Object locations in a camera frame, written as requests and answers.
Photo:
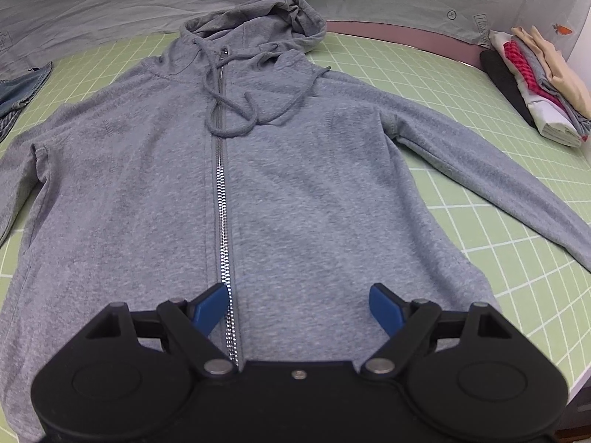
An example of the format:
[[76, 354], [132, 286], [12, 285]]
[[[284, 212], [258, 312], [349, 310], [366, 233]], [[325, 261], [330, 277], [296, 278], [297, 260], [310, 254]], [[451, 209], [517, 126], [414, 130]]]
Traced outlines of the white folded garment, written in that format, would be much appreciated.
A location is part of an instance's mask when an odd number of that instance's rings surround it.
[[550, 81], [550, 69], [533, 49], [533, 39], [506, 32], [489, 32], [490, 51], [481, 64], [507, 100], [545, 138], [579, 148], [587, 140], [590, 118], [572, 104], [566, 90]]

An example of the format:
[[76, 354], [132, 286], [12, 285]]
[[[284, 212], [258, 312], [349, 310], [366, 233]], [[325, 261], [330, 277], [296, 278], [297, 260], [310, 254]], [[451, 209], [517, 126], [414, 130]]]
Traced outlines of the grey folded garment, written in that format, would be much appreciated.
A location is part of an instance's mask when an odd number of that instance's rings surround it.
[[560, 105], [564, 108], [564, 111], [567, 114], [572, 126], [581, 136], [582, 140], [585, 141], [589, 135], [590, 119], [580, 113], [567, 99], [562, 90], [550, 81], [545, 69], [543, 68], [543, 65], [532, 49], [522, 39], [516, 36], [514, 36], [512, 40], [519, 47], [521, 53], [528, 62], [535, 77], [536, 84], [541, 90], [551, 95], [560, 103]]

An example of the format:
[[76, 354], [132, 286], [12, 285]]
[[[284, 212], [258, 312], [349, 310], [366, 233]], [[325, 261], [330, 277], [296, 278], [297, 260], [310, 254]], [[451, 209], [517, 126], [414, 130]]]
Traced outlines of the red striped folded garment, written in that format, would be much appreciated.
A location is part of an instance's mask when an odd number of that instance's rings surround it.
[[536, 84], [532, 70], [516, 43], [510, 39], [502, 44], [501, 56], [514, 75], [518, 89], [532, 114], [539, 133], [569, 147], [580, 147], [585, 141], [572, 126], [564, 108]]

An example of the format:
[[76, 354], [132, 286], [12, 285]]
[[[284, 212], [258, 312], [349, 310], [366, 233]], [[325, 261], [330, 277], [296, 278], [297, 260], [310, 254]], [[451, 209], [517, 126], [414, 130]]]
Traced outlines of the black folded garment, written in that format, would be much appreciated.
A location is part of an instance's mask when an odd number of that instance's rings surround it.
[[536, 124], [519, 89], [514, 75], [495, 49], [485, 49], [480, 53], [480, 63], [489, 79], [532, 128]]

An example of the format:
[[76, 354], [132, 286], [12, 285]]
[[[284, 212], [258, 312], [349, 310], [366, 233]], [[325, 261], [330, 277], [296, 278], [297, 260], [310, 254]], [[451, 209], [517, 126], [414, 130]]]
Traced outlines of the beige folded garment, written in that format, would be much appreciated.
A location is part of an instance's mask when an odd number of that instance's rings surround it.
[[530, 32], [523, 27], [512, 27], [511, 31], [535, 54], [548, 81], [575, 110], [590, 118], [590, 91], [554, 44], [546, 40], [535, 26], [531, 27]]

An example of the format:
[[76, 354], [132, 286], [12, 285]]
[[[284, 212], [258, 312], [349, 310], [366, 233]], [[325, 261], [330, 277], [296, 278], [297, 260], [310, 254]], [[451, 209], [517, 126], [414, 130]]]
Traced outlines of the blue denim jacket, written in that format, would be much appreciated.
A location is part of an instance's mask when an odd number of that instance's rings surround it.
[[2, 80], [0, 87], [0, 115], [2, 119], [21, 112], [34, 98], [53, 70], [53, 64], [31, 68], [26, 74]]

